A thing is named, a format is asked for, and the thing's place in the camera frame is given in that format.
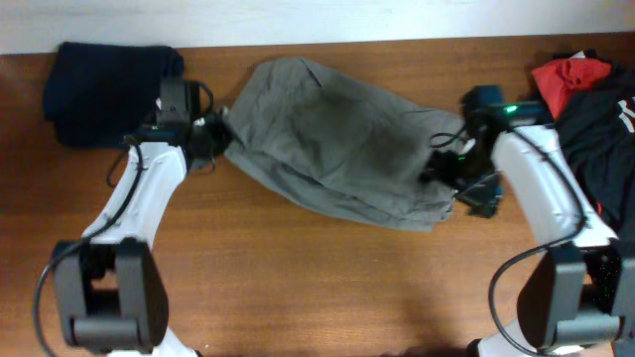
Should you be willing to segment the grey shorts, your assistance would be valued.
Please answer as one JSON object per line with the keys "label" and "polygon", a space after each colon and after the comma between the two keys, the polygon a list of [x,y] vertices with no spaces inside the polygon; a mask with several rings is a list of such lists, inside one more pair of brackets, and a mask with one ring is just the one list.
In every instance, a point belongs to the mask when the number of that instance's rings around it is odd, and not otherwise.
{"label": "grey shorts", "polygon": [[259,64],[225,120],[225,157],[265,187],[327,216],[429,232],[454,191],[422,182],[431,138],[462,119],[303,58]]}

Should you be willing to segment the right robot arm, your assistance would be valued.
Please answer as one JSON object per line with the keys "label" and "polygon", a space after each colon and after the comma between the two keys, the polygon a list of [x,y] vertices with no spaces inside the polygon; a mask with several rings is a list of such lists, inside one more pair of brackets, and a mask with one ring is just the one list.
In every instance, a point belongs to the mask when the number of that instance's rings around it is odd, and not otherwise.
{"label": "right robot arm", "polygon": [[[609,343],[616,356],[634,350],[634,245],[619,240],[595,213],[561,151],[557,132],[541,124],[537,102],[465,104],[455,135],[461,151],[437,144],[424,180],[440,181],[472,214],[495,214],[505,177],[536,247],[503,263],[488,288],[496,333],[472,341],[469,356],[576,356]],[[541,260],[520,291],[516,317],[503,324],[495,305],[502,275]]]}

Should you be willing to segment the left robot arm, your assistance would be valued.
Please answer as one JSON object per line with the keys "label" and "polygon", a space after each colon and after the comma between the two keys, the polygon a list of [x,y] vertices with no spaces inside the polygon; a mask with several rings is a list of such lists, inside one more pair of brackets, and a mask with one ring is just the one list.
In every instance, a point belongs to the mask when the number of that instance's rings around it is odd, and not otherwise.
{"label": "left robot arm", "polygon": [[57,244],[52,276],[64,342],[106,356],[195,356],[169,327],[169,299],[152,254],[174,192],[196,164],[212,165],[233,139],[228,110],[162,115],[125,136],[126,168],[76,241]]}

